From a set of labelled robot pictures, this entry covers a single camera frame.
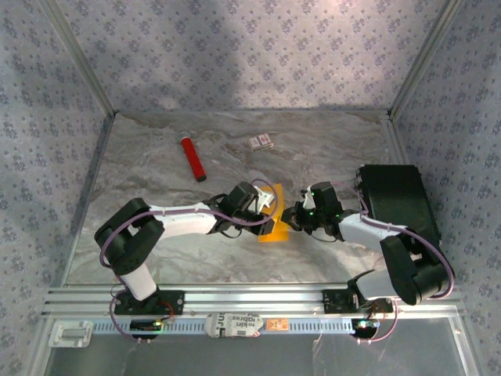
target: gray marble table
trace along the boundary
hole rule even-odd
[[[382,112],[238,111],[117,115],[103,156],[66,284],[111,284],[94,232],[134,197],[149,204],[193,204],[228,193],[238,182],[282,183],[286,205],[325,180],[350,182],[362,164],[390,161]],[[177,140],[193,132],[207,180],[197,183]],[[247,139],[267,132],[274,147],[252,152]],[[357,208],[338,191],[345,208]],[[353,244],[322,243],[291,232],[287,242],[258,243],[245,233],[162,240],[147,264],[157,283],[341,282],[383,265],[382,255]]]

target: orange label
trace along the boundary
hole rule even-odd
[[[267,319],[266,320],[266,330],[267,331],[288,331],[289,330],[289,320],[288,319]]]

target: marble surface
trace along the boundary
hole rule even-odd
[[[110,284],[98,261],[94,232],[134,197],[148,204],[193,204],[228,193],[238,182],[261,177],[282,183],[286,206],[300,190],[325,180],[350,182],[362,164],[388,163],[382,112],[224,112],[117,115],[103,156],[67,284]],[[197,183],[178,143],[193,132],[207,180]],[[274,147],[252,152],[247,139],[267,132]],[[343,190],[345,208],[357,208]],[[157,244],[147,265],[157,283],[341,282],[384,264],[382,255],[358,245],[322,243],[306,233],[287,242],[258,243],[244,232],[189,235]]]

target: red toy stick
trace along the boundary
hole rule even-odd
[[[203,182],[207,176],[205,175],[204,167],[200,163],[200,159],[198,158],[198,154],[196,153],[195,145],[193,145],[193,141],[191,140],[191,136],[189,132],[181,132],[181,145],[185,150],[186,157],[188,158],[189,165],[191,166],[191,170],[193,171],[193,176],[197,182]]]

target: floral wallpaper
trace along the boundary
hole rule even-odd
[[[466,2],[398,119],[488,372],[501,374],[501,2]]]
[[[36,1],[0,4],[0,374],[59,283],[104,114]]]
[[[445,0],[59,0],[120,111],[390,106]]]

